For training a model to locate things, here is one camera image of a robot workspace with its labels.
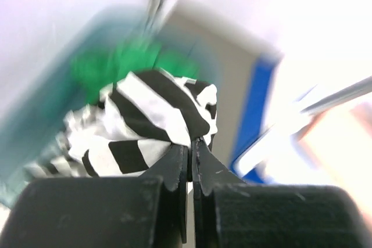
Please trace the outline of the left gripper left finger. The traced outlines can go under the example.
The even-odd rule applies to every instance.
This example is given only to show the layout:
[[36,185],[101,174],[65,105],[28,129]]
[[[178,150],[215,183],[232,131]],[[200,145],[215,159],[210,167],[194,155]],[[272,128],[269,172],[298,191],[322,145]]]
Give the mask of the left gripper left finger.
[[188,148],[171,145],[165,155],[141,175],[159,181],[151,223],[152,244],[187,242],[187,165]]

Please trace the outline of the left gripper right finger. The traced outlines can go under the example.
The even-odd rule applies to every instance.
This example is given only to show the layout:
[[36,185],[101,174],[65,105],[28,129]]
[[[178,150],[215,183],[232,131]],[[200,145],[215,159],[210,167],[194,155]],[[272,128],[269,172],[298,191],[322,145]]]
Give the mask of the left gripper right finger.
[[244,181],[232,173],[197,139],[191,148],[191,174],[194,187],[196,247],[227,247],[228,226],[237,215],[234,205],[244,197],[234,189]]

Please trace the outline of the black white striped tank top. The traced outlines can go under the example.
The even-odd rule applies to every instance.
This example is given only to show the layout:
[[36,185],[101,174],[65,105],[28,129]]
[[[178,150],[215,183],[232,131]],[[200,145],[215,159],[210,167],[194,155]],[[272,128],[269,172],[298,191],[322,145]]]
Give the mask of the black white striped tank top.
[[128,73],[99,100],[65,116],[59,153],[26,165],[32,179],[138,176],[172,145],[217,133],[217,88],[164,70]]

